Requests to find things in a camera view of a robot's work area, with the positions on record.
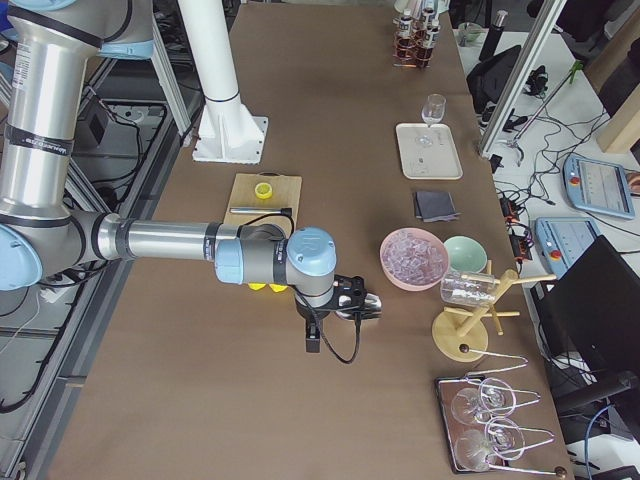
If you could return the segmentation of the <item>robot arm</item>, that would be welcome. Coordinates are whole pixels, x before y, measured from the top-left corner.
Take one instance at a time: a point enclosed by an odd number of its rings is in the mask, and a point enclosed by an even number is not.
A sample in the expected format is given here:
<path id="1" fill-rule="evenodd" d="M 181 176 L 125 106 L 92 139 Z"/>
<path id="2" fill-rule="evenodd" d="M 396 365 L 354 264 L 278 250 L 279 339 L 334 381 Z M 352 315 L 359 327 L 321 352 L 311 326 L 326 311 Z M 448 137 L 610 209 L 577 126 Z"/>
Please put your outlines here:
<path id="1" fill-rule="evenodd" d="M 290 286 L 305 321 L 306 349 L 327 344 L 330 313 L 360 323 L 374 300 L 360 277 L 335 271 L 324 230 L 272 225 L 172 223 L 74 212 L 63 202 L 87 62 L 148 59 L 148 1 L 12 1 L 18 37 L 1 161 L 1 287 L 15 290 L 95 260 L 206 260 L 233 284 Z"/>

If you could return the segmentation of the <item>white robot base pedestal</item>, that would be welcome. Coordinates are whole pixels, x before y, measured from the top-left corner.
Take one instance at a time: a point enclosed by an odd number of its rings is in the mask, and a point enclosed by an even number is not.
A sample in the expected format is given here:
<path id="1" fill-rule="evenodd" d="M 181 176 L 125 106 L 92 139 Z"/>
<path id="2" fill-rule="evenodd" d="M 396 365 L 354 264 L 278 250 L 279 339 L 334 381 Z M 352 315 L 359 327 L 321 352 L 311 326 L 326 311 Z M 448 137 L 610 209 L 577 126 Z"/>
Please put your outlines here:
<path id="1" fill-rule="evenodd" d="M 241 100 L 222 3 L 184 0 L 179 9 L 205 97 L 193 159 L 258 164 L 268 119 Z"/>

